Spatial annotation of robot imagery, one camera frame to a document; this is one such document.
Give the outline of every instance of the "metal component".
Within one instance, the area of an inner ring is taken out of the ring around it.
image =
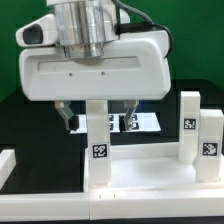
[[[75,119],[75,115],[69,107],[71,104],[70,101],[55,101],[55,109],[61,115],[61,117],[65,120],[65,127],[67,130],[78,129],[77,120]]]
[[[131,131],[132,130],[132,116],[137,109],[139,104],[138,100],[127,100],[124,101],[124,108],[127,108],[127,112],[123,118],[124,125],[125,125],[125,131]]]
[[[69,59],[103,56],[103,43],[115,35],[115,6],[111,1],[80,0],[54,5],[59,45]]]

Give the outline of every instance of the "black cable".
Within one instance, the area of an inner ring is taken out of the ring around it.
[[[140,16],[141,18],[143,18],[144,20],[148,21],[150,24],[153,24],[152,19],[148,15],[146,15],[144,12],[141,12],[138,9],[135,9],[135,8],[133,8],[131,6],[128,6],[128,5],[120,2],[119,0],[112,0],[112,2],[115,5],[119,6],[121,9],[123,9],[124,11],[126,11],[128,13],[132,12],[134,14],[137,14],[138,16]]]
[[[173,36],[172,36],[172,33],[170,32],[170,30],[167,27],[165,27],[163,25],[155,24],[148,15],[146,15],[145,13],[141,12],[138,9],[135,9],[131,6],[128,6],[128,5],[120,2],[119,0],[112,0],[112,2],[115,5],[119,6],[121,9],[123,9],[124,11],[126,11],[128,13],[132,12],[132,13],[140,16],[141,18],[146,20],[148,22],[149,26],[151,26],[152,28],[154,27],[154,28],[159,28],[159,29],[165,30],[167,32],[168,37],[169,37],[169,44],[170,44],[169,50],[168,50],[165,58],[167,58],[169,56],[169,54],[173,50]]]

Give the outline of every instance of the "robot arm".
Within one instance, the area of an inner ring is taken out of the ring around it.
[[[114,3],[146,19],[151,31],[129,32],[134,26],[117,24]],[[54,14],[16,33],[18,44],[30,48],[20,56],[22,87],[30,100],[137,102],[160,100],[170,90],[169,32],[152,30],[155,24],[145,14],[117,0],[48,0],[47,5]],[[136,106],[128,108],[125,130]]]

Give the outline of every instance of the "white base platform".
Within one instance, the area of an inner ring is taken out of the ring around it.
[[[112,182],[84,193],[0,196],[0,222],[224,216],[224,177],[196,183],[178,162],[178,143],[112,148]]]
[[[196,183],[194,166],[178,161],[178,148],[179,143],[113,147],[112,182],[92,188],[87,150],[90,219],[224,215],[223,175],[216,183]]]

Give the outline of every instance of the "white plastic part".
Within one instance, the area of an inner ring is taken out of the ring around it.
[[[20,75],[30,100],[162,99],[170,90],[167,33],[122,34],[104,45],[104,56],[68,60],[60,47],[27,49]]]
[[[85,165],[90,219],[224,215],[224,181],[197,183],[194,166],[180,163],[178,150],[179,143],[114,146],[111,184],[98,188],[87,187]]]
[[[125,12],[123,9],[120,9],[120,23],[125,24],[130,22],[131,22],[131,18],[128,15],[128,13]]]
[[[25,29],[27,29],[35,24],[40,25],[43,30],[43,43],[27,45],[23,39],[23,32]],[[18,45],[21,47],[51,46],[51,45],[56,44],[56,42],[58,41],[58,38],[59,38],[58,30],[56,27],[55,16],[53,14],[48,14],[48,15],[22,27],[21,29],[19,29],[16,32],[16,41],[17,41]]]
[[[89,195],[1,195],[0,222],[89,220]]]
[[[200,111],[199,153],[197,181],[220,180],[224,116],[221,110]]]
[[[198,152],[200,93],[181,92],[179,161],[195,162]]]
[[[14,150],[3,150],[0,154],[0,189],[5,184],[15,165],[16,159]]]
[[[86,101],[90,184],[111,182],[110,125],[107,101]]]

